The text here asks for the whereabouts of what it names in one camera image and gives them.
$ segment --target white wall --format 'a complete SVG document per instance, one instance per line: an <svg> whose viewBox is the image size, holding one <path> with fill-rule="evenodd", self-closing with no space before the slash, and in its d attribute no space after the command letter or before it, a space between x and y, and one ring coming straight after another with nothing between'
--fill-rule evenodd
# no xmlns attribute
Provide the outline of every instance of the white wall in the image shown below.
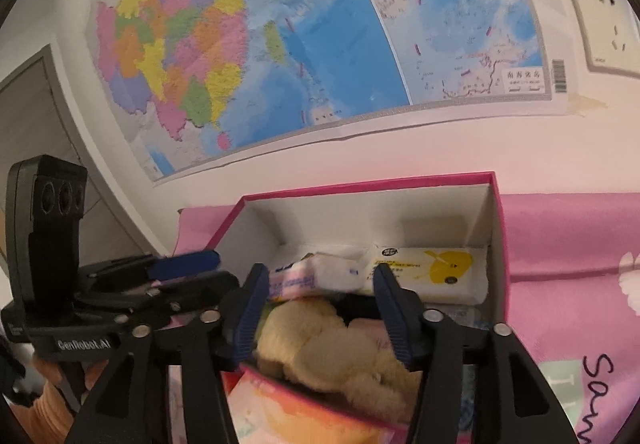
<svg viewBox="0 0 640 444"><path fill-rule="evenodd" d="M229 204L247 193L292 187L495 170L503 193L640 191L640 80L588 74L584 67L578 92L602 108L583 110L582 116L502 117L382 132L291 148L154 187L104 98L86 46L89 4L56 0L51 31L56 67L98 168L160 251L174 246L182 207ZM571 6L569 0L563 4ZM579 38L575 15L570 16L569 27ZM584 65L582 45L576 48Z"/></svg>
<svg viewBox="0 0 640 444"><path fill-rule="evenodd" d="M13 299L11 284L9 284L9 278L5 274L5 271L7 271L5 265L6 262L0 257L0 309Z"/></svg>

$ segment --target barcode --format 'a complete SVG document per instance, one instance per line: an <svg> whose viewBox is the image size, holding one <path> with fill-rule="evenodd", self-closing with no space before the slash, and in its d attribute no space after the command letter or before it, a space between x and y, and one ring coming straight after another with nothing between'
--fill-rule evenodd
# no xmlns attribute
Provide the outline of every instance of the barcode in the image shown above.
<svg viewBox="0 0 640 444"><path fill-rule="evenodd" d="M566 92L566 69L564 68L564 60L553 60L551 67L554 71L554 85L556 92Z"/></svg>

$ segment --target plush toy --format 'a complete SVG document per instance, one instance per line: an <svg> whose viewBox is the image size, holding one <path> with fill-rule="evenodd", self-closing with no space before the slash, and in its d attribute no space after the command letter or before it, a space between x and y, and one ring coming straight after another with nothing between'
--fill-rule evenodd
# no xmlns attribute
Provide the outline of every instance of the plush toy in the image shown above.
<svg viewBox="0 0 640 444"><path fill-rule="evenodd" d="M256 350L265 375L339 393L358 411L408 423L420 372L409 373L391 348L378 348L364 330L347 328L324 299L296 299L268 315Z"/></svg>

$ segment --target electrical socket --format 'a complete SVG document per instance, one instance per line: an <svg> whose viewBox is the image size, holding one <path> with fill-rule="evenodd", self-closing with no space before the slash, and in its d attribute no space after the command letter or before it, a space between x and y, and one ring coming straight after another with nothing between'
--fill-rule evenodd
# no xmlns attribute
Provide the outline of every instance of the electrical socket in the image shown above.
<svg viewBox="0 0 640 444"><path fill-rule="evenodd" d="M573 2L590 70L640 77L640 31L628 1Z"/></svg>

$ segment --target pink box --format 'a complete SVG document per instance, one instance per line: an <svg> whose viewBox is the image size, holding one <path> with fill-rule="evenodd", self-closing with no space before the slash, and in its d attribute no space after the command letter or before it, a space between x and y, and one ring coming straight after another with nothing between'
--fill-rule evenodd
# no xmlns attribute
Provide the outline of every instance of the pink box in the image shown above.
<svg viewBox="0 0 640 444"><path fill-rule="evenodd" d="M495 174L466 173L379 180L245 196L207 248L242 281L256 262L270 269L320 251L359 259L371 244L488 247L489 294L479 306L503 321L508 259Z"/></svg>

